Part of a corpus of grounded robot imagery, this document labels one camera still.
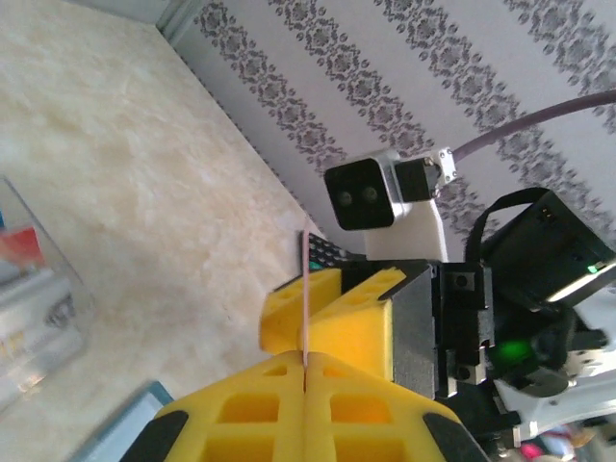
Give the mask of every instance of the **black camera module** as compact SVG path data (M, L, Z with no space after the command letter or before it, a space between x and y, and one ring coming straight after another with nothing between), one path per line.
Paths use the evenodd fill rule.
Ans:
M383 165L372 158L333 167L325 173L325 186L343 229L355 231L394 224L396 214L386 181Z

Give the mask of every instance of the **white plastic part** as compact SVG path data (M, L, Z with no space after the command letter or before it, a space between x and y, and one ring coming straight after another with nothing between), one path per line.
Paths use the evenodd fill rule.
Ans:
M448 185L458 176L458 172L455 169L455 162L453 161L453 153L448 147L439 149L429 153L429 156L434 161L434 164L441 168L441 176L439 177L438 187L443 188Z
M449 259L443 221L434 200L415 202L406 217L389 228L364 231L364 241L369 260Z
M557 425L616 413L616 371L582 378L577 386L550 398L530 397L499 380L496 385L505 407L520 413L522 440Z
M580 350L570 353L565 371L578 370L576 378L593 377L616 370L616 294L602 289L576 306L579 317L591 329L601 329L607 345L601 350Z

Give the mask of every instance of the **red object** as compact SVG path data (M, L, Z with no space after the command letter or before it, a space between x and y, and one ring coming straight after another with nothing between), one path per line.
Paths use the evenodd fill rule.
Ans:
M18 265L43 265L45 261L35 228L0 231L0 258Z
M532 443L522 445L522 447L520 448L520 452L528 460L536 459L537 457L544 455L541 448L533 445Z

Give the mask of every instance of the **clear plastic container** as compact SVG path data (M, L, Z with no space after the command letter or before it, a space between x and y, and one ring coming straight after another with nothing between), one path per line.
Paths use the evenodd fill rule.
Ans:
M0 176L0 412L86 345L93 300L83 281ZM15 257L7 233L38 242L41 259Z

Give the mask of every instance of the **green led light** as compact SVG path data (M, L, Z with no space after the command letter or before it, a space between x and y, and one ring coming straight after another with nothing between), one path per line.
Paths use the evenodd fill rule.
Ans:
M516 361L525 358L532 352L530 343L525 340L510 340L508 342L503 342L497 346L497 350L499 352L499 357L502 360L508 361Z

